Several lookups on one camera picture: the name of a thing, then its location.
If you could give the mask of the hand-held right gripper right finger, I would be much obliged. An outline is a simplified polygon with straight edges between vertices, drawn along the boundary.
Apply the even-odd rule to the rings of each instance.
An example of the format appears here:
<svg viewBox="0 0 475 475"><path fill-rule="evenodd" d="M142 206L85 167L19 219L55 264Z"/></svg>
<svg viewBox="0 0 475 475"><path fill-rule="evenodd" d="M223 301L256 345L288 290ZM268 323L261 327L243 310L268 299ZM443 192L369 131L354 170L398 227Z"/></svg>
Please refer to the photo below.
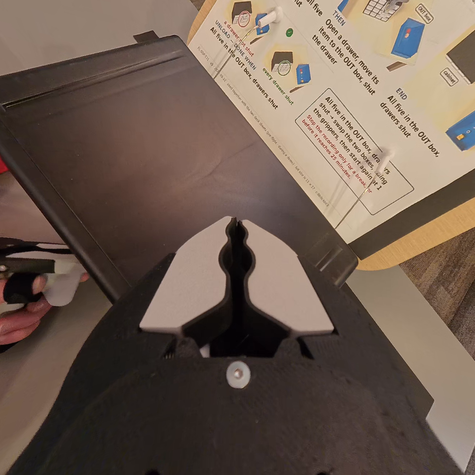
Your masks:
<svg viewBox="0 0 475 475"><path fill-rule="evenodd" d="M243 247L250 254L243 282L243 324L250 337L273 356L284 339L333 333L334 324L297 253L250 220L241 225Z"/></svg>

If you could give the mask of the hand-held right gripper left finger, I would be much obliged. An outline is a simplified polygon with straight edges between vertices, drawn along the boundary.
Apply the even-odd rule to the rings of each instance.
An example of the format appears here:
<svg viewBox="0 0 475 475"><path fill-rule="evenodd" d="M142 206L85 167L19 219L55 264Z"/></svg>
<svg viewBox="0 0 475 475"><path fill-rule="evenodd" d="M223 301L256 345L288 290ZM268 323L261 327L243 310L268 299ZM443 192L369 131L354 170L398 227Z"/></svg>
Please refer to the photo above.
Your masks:
<svg viewBox="0 0 475 475"><path fill-rule="evenodd" d="M144 332L193 339L204 358L233 321L235 217L225 216L175 253L140 322Z"/></svg>

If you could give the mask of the black drawer cabinet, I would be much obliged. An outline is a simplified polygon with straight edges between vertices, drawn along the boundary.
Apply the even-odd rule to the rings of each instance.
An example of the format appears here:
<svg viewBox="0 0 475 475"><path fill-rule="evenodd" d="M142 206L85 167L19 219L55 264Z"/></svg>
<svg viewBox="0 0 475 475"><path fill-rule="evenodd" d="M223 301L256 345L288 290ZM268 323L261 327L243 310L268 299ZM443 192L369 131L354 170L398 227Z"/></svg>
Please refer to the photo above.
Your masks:
<svg viewBox="0 0 475 475"><path fill-rule="evenodd" d="M2 75L1 158L114 303L224 216L337 286L351 248L178 36Z"/></svg>

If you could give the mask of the person's left hand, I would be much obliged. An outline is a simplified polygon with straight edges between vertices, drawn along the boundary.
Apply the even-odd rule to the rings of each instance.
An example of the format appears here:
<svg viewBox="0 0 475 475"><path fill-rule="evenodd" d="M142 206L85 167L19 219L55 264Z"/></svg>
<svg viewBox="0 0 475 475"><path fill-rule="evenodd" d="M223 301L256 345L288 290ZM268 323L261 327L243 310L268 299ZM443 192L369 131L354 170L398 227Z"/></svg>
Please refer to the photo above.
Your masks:
<svg viewBox="0 0 475 475"><path fill-rule="evenodd" d="M0 281L0 303L4 304L4 287L7 284L7 279ZM36 295L42 293L46 286L47 280L45 276L38 275L32 281L32 294ZM28 303L21 309L7 314L7 316L0 319L0 349L1 353L6 351L8 347L24 340L31 335L41 323L42 318L53 307L42 296L38 301Z"/></svg>

